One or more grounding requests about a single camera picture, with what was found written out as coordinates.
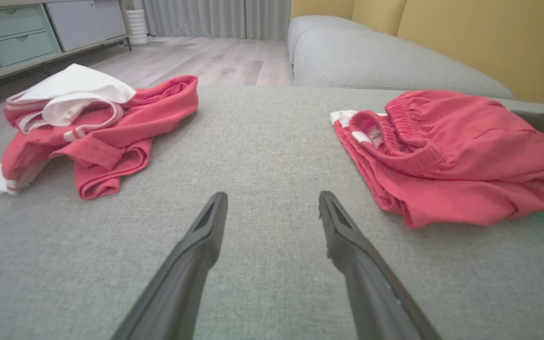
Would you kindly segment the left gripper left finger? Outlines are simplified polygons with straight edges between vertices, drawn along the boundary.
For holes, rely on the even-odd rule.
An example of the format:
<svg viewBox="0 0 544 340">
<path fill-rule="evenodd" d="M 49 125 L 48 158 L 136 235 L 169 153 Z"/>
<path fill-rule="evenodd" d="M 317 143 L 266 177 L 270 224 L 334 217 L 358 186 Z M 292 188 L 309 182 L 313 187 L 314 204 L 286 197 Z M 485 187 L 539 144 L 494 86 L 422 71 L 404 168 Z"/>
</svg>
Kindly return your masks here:
<svg viewBox="0 0 544 340">
<path fill-rule="evenodd" d="M 191 340 L 209 270 L 221 252 L 228 196 L 216 192 L 115 331 L 114 340 Z"/>
</svg>

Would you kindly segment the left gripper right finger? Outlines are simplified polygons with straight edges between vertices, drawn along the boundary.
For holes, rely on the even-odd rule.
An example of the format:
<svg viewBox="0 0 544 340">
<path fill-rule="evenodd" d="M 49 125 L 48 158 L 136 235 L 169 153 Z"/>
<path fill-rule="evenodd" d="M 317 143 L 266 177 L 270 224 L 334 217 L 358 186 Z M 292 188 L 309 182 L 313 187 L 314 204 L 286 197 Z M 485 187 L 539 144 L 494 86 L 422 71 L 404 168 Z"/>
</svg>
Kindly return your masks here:
<svg viewBox="0 0 544 340">
<path fill-rule="evenodd" d="M 345 276 L 360 340 L 438 340 L 440 334 L 330 191 L 319 195 L 327 256 Z"/>
</svg>

